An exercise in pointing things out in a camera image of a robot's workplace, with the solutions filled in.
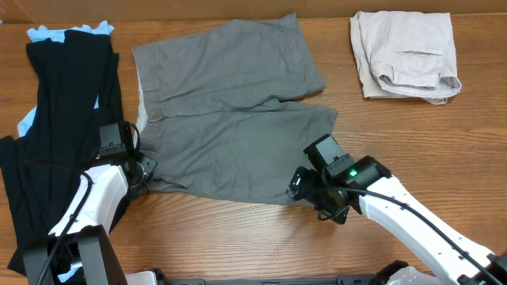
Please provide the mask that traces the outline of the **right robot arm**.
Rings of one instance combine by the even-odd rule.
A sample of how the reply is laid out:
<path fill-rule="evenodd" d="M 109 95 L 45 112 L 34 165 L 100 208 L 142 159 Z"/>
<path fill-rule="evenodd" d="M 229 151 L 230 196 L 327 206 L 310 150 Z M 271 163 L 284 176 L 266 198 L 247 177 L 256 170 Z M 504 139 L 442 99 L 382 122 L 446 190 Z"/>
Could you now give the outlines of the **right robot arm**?
<path fill-rule="evenodd" d="M 454 230 L 372 157 L 346 167 L 335 160 L 319 171 L 299 167 L 286 193 L 294 201 L 311 203 L 321 221 L 342 225 L 354 209 L 393 234 L 442 284 L 506 282 L 505 255 Z"/>

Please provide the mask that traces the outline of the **grey shorts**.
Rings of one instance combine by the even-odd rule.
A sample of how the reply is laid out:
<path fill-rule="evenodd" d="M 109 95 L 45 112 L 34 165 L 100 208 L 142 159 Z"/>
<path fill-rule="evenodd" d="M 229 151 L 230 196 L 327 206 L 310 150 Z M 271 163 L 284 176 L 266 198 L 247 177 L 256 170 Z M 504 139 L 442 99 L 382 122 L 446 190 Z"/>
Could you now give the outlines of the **grey shorts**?
<path fill-rule="evenodd" d="M 337 111 L 305 104 L 325 89 L 298 18 L 233 20 L 136 47 L 141 150 L 152 189 L 215 200 L 288 204 L 304 149 Z"/>

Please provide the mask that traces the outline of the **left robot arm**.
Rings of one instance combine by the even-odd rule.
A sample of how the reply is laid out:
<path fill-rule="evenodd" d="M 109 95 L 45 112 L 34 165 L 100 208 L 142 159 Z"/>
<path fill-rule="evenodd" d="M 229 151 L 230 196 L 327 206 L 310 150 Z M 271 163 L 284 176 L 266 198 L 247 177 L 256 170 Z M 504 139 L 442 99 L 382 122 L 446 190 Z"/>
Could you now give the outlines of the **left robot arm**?
<path fill-rule="evenodd" d="M 53 161 L 28 163 L 70 170 L 80 179 L 78 191 L 48 236 L 26 247 L 23 262 L 30 284 L 164 284 L 155 269 L 124 273 L 109 240 L 122 199 L 142 195 L 155 162 L 98 157 L 85 168 Z"/>

